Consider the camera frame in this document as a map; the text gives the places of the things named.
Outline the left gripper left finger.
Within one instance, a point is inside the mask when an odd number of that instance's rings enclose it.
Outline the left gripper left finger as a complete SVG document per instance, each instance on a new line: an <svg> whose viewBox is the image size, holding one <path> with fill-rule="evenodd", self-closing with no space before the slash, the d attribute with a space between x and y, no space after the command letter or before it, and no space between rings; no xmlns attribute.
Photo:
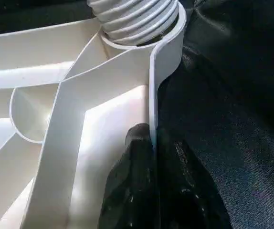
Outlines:
<svg viewBox="0 0 274 229"><path fill-rule="evenodd" d="M149 125L130 128L125 147L107 177L98 228L155 229L158 194Z"/></svg>

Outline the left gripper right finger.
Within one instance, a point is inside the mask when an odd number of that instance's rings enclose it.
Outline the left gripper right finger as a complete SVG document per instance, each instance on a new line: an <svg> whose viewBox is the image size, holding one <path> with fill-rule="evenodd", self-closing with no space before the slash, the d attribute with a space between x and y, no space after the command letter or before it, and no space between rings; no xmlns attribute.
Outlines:
<svg viewBox="0 0 274 229"><path fill-rule="evenodd" d="M157 148L161 228L232 228L213 178L186 141L161 127Z"/></svg>

